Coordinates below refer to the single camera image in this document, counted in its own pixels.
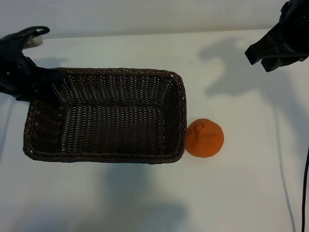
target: black cable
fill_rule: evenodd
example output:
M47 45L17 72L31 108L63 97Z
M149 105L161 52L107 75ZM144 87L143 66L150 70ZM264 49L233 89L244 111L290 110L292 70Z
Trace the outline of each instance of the black cable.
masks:
M302 203L302 226L301 231L305 232L305 205L306 205L306 188L307 188L307 175L309 167L309 150L307 154L307 161L305 166L304 186L303 186L303 203Z

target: orange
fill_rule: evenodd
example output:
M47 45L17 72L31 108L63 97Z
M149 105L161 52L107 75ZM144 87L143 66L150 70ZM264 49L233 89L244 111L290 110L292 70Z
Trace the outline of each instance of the orange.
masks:
M193 156L205 158L217 154L223 142L223 131L218 124L198 119L188 127L185 149Z

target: white table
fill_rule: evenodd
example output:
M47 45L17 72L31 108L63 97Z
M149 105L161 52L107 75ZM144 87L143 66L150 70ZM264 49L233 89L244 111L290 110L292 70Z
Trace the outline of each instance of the white table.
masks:
M212 158L185 152L173 164L33 161L22 151L28 104L1 94L0 231L300 231L309 61L251 66L244 52L266 32L49 39L26 50L47 68L174 71L188 124L215 121L225 143Z

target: dark brown wicker basket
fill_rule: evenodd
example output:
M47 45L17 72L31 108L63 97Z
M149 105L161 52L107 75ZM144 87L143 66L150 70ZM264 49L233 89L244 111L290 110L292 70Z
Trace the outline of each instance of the dark brown wicker basket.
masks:
M170 163L186 138L186 98L174 72L59 68L61 106L30 103L24 152L54 162Z

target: white surface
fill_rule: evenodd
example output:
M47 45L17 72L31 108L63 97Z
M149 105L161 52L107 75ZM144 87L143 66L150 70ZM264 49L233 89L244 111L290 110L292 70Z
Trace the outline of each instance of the white surface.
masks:
M174 164L33 161L22 151L28 104L0 95L0 231L291 232L291 214L300 231L309 61L251 66L244 51L266 32L50 39L26 50L48 68L175 71L188 124L217 122L225 143L215 157L185 152Z
M49 36L272 28L287 0L2 0L0 35L43 25Z

